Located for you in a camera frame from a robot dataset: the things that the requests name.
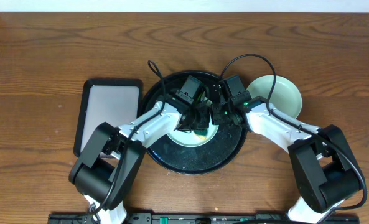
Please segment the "mint green plate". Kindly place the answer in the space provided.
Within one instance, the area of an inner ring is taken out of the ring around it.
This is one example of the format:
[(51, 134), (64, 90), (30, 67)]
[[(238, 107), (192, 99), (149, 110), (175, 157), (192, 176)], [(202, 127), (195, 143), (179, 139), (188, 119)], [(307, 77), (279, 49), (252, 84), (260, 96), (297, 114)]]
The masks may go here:
[[(253, 80), (247, 87), (254, 98), (267, 98), (273, 84), (273, 75), (265, 75)], [(280, 111), (297, 118), (302, 109), (302, 96), (297, 86), (287, 78), (277, 76), (270, 102)]]
[(184, 147), (198, 147), (208, 143), (217, 133), (219, 125), (212, 124), (210, 119), (208, 124), (208, 134), (205, 140), (199, 139), (194, 130), (178, 130), (168, 133), (167, 136), (176, 144)]

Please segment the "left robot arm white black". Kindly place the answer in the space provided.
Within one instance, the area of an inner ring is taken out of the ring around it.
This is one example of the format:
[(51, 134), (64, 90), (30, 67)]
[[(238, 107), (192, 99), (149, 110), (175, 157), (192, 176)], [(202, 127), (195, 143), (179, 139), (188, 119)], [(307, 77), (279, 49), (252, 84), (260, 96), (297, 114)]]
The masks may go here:
[(211, 104), (206, 96), (201, 96), (197, 103), (167, 96), (129, 124), (98, 125), (68, 176), (92, 206), (84, 221), (122, 223), (127, 216), (123, 200), (147, 149), (179, 128), (208, 128)]

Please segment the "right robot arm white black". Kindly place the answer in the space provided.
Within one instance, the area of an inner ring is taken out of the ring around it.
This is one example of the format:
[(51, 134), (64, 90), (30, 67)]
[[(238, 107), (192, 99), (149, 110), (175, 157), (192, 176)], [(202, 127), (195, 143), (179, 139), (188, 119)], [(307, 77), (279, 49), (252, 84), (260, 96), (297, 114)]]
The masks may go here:
[(340, 128), (302, 123), (248, 90), (218, 87), (213, 124), (234, 124), (260, 134), (289, 154), (300, 198), (288, 211), (291, 221), (322, 223), (355, 193), (367, 194), (364, 175)]

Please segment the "green yellow sponge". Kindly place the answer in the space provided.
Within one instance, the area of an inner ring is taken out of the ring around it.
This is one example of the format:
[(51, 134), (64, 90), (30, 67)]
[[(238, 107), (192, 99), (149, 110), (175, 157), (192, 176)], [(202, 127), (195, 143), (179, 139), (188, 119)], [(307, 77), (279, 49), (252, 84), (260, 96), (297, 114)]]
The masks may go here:
[(194, 134), (201, 140), (205, 140), (207, 138), (208, 129), (196, 129), (194, 130)]

